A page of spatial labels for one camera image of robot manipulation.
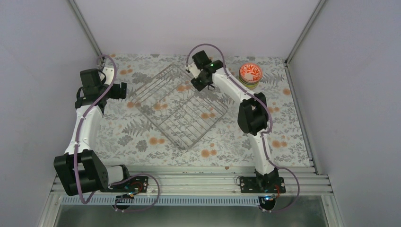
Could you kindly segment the aluminium rail frame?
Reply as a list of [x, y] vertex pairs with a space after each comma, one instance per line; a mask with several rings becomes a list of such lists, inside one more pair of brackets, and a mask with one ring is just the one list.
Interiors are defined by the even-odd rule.
[[[254, 167], [240, 166], [128, 166], [130, 174], [147, 173], [156, 178], [162, 195], [239, 195], [239, 176], [254, 176]], [[330, 180], [318, 175], [313, 167], [292, 167], [291, 175], [280, 170], [285, 195], [332, 194]]]

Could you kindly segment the yellow green bowl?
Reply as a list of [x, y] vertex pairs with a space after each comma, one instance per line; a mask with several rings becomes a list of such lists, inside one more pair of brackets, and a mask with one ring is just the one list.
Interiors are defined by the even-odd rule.
[[257, 86], [259, 85], [259, 82], [257, 83], [253, 83], [253, 84], [248, 84], [248, 83], [242, 83], [246, 88], [250, 89], [250, 90], [254, 90], [255, 88], [257, 88]]

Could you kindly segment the floral tablecloth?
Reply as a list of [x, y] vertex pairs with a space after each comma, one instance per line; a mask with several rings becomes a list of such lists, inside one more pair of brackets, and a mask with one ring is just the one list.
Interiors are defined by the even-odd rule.
[[[109, 99], [95, 143], [106, 165], [253, 166], [248, 136], [237, 124], [238, 103], [219, 87], [197, 91], [185, 55], [113, 54], [124, 100]], [[236, 76], [245, 63], [261, 67], [255, 89], [267, 98], [273, 130], [270, 158], [279, 166], [310, 166], [284, 62], [272, 57], [226, 57]]]

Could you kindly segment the wire dish rack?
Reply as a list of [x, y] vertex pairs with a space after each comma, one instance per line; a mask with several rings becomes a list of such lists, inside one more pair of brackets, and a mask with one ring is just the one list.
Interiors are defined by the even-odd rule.
[[228, 111], [213, 91], [197, 91], [192, 78], [170, 64], [133, 91], [139, 111], [181, 150], [191, 148]]

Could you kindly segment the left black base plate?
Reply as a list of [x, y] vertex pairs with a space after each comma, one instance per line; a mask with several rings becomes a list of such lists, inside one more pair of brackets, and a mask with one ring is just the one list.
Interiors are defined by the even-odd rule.
[[136, 177], [129, 177], [128, 181], [118, 185], [112, 185], [106, 189], [101, 189], [101, 192], [115, 192], [115, 193], [145, 193], [147, 192], [149, 177], [139, 175]]

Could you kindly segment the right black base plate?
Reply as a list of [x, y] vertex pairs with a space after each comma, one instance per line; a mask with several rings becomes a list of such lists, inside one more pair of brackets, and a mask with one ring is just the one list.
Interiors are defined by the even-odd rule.
[[257, 177], [239, 176], [236, 182], [240, 187], [241, 193], [277, 194], [287, 192], [283, 177], [276, 177], [268, 183], [265, 183], [262, 179], [258, 179]]

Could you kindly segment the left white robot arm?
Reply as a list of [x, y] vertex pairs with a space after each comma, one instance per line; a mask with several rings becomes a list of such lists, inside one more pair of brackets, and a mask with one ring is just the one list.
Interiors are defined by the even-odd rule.
[[75, 164], [82, 193], [106, 191], [111, 184], [124, 192], [131, 187], [125, 165], [106, 167], [93, 150], [97, 133], [108, 99], [125, 99], [127, 84], [112, 82], [115, 70], [88, 69], [80, 72], [82, 87], [77, 91], [76, 123], [71, 141], [64, 154], [54, 159], [53, 166], [68, 196], [78, 194], [75, 178]]

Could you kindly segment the pale green bowl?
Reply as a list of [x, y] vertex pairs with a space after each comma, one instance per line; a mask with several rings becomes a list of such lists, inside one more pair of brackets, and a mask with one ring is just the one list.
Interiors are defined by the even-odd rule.
[[259, 80], [256, 80], [256, 81], [247, 81], [247, 80], [243, 79], [242, 77], [239, 77], [239, 81], [240, 81], [242, 84], [244, 84], [246, 87], [254, 87], [254, 86], [258, 85], [259, 82], [260, 82]]
[[249, 88], [249, 89], [253, 89], [254, 87], [258, 86], [258, 84], [259, 84], [258, 81], [253, 82], [253, 83], [250, 83], [250, 82], [247, 82], [247, 81], [242, 81], [242, 80], [240, 80], [240, 82], [241, 82], [245, 87], [247, 87], [247, 88]]

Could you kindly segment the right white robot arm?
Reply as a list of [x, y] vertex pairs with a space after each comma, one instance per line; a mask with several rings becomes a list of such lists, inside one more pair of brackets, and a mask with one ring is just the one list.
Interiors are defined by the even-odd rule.
[[238, 103], [237, 123], [243, 133], [248, 135], [255, 158], [256, 186], [261, 192], [274, 187], [279, 174], [275, 164], [270, 161], [270, 148], [266, 135], [271, 131], [268, 123], [272, 117], [268, 113], [266, 97], [263, 93], [253, 93], [242, 85], [226, 68], [223, 60], [212, 61], [204, 51], [192, 56], [193, 63], [186, 65], [186, 71], [194, 78], [192, 85], [202, 91], [212, 86]]

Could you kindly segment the red patterned white bowl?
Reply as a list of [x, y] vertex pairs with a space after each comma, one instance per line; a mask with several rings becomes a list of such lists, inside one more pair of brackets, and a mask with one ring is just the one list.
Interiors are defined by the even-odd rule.
[[257, 83], [263, 77], [263, 71], [254, 63], [246, 63], [240, 67], [239, 75], [247, 83]]

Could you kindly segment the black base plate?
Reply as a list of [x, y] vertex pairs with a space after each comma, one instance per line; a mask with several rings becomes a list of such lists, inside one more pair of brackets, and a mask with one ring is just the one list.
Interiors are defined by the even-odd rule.
[[265, 183], [262, 179], [258, 179], [257, 177], [239, 176], [236, 182], [240, 187], [241, 193], [277, 194], [287, 192], [283, 177], [276, 177], [268, 183]]
[[129, 177], [128, 181], [118, 185], [112, 185], [106, 189], [101, 189], [101, 192], [115, 192], [115, 193], [145, 193], [147, 192], [149, 177], [139, 175], [136, 177]]

